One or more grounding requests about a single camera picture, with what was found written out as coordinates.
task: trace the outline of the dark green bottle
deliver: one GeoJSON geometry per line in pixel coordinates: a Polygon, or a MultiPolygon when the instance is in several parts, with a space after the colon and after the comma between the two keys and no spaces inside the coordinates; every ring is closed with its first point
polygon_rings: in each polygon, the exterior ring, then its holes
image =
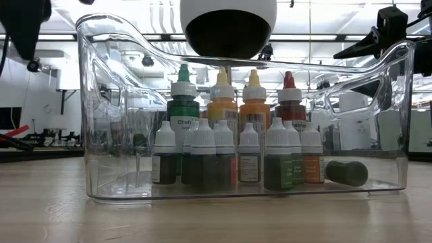
{"type": "Polygon", "coordinates": [[[189,70],[186,64],[182,64],[178,72],[178,81],[171,85],[172,101],[168,101],[167,114],[171,129],[175,132],[175,145],[177,146],[177,167],[179,176],[182,170],[183,143],[185,133],[192,125],[192,121],[198,121],[200,117],[200,104],[194,101],[196,87],[189,81],[189,70]]]}

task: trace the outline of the yellow bottle cap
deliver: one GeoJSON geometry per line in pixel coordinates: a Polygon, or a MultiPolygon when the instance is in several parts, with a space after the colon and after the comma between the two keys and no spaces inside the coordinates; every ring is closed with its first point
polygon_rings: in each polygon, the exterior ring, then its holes
{"type": "Polygon", "coordinates": [[[261,87],[257,70],[250,71],[248,87],[261,87]]]}
{"type": "Polygon", "coordinates": [[[219,73],[217,74],[216,85],[228,85],[227,72],[224,67],[221,67],[219,73]]]}

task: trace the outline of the dropper bottle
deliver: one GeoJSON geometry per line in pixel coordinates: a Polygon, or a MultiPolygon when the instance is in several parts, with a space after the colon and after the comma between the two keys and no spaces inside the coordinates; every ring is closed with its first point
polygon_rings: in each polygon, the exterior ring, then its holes
{"type": "Polygon", "coordinates": [[[292,121],[297,132],[302,132],[306,127],[306,107],[301,105],[302,91],[296,88],[294,77],[290,71],[285,73],[283,89],[277,92],[279,105],[275,107],[276,117],[283,121],[292,121]]]}
{"type": "Polygon", "coordinates": [[[174,184],[176,182],[176,134],[169,121],[162,121],[161,129],[156,132],[152,156],[152,183],[174,184]]]}
{"type": "Polygon", "coordinates": [[[265,138],[264,188],[274,191],[292,188],[290,135],[280,117],[273,118],[265,138]]]}
{"type": "Polygon", "coordinates": [[[240,106],[240,131],[252,123],[258,132],[261,153],[264,151],[265,132],[270,127],[270,106],[265,104],[266,90],[261,87],[258,72],[250,71],[249,84],[243,90],[244,105],[240,106]]]}
{"type": "Polygon", "coordinates": [[[229,129],[233,132],[234,144],[237,143],[238,130],[238,107],[234,101],[234,87],[228,84],[227,73],[221,67],[217,74],[216,85],[210,88],[210,100],[207,105],[207,117],[210,128],[214,129],[213,124],[226,120],[229,129]]]}
{"type": "Polygon", "coordinates": [[[186,64],[182,64],[178,72],[178,81],[171,85],[172,101],[167,103],[167,116],[171,128],[175,132],[175,144],[177,146],[177,175],[182,170],[182,153],[184,136],[192,125],[200,117],[200,104],[196,98],[196,87],[189,81],[189,70],[186,64]]]}
{"type": "Polygon", "coordinates": [[[190,185],[197,189],[212,190],[217,185],[215,133],[209,127],[209,121],[201,118],[192,134],[190,185]]]}
{"type": "Polygon", "coordinates": [[[283,126],[290,135],[290,149],[292,159],[292,184],[300,185],[304,183],[304,165],[302,157],[302,145],[297,130],[292,126],[292,121],[284,121],[283,126]]]}
{"type": "Polygon", "coordinates": [[[215,124],[215,145],[217,156],[218,184],[220,188],[228,189],[236,185],[236,148],[233,134],[227,121],[215,124]]]}
{"type": "Polygon", "coordinates": [[[304,163],[304,182],[322,184],[325,179],[325,162],[321,135],[312,122],[306,124],[302,132],[302,154],[304,163]]]}
{"type": "Polygon", "coordinates": [[[240,134],[238,145],[238,180],[240,182],[261,181],[261,151],[259,136],[252,123],[246,123],[240,134]]]}
{"type": "Polygon", "coordinates": [[[183,159],[182,159],[182,183],[185,185],[189,184],[190,179],[190,145],[193,141],[193,131],[198,128],[199,122],[192,121],[190,129],[185,134],[184,144],[183,144],[183,159]]]}

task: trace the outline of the ceiling light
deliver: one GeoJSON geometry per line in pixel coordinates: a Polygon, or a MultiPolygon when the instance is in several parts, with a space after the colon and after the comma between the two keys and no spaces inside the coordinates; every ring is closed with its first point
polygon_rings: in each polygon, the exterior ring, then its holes
{"type": "Polygon", "coordinates": [[[272,34],[270,36],[270,41],[289,41],[289,40],[300,40],[300,41],[308,41],[309,35],[292,35],[292,34],[272,34]]]}
{"type": "Polygon", "coordinates": [[[184,34],[172,34],[171,40],[186,40],[186,36],[184,34]]]}
{"type": "Polygon", "coordinates": [[[334,41],[336,35],[321,35],[321,34],[272,34],[270,41],[334,41]]]}
{"type": "Polygon", "coordinates": [[[40,34],[39,41],[74,41],[75,38],[71,34],[40,34]]]}
{"type": "Polygon", "coordinates": [[[149,41],[159,41],[162,39],[162,36],[160,34],[145,34],[143,35],[143,37],[149,41]]]}
{"type": "Polygon", "coordinates": [[[334,41],[336,35],[311,35],[310,39],[313,41],[334,41]]]}
{"type": "Polygon", "coordinates": [[[345,41],[361,41],[366,36],[346,36],[345,41]]]}

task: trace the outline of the workbench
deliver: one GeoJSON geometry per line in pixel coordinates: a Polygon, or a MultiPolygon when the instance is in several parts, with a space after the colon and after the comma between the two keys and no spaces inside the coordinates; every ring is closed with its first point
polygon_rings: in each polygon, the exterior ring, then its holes
{"type": "Polygon", "coordinates": [[[0,242],[431,242],[432,163],[400,192],[101,205],[83,158],[0,163],[0,242]]]}

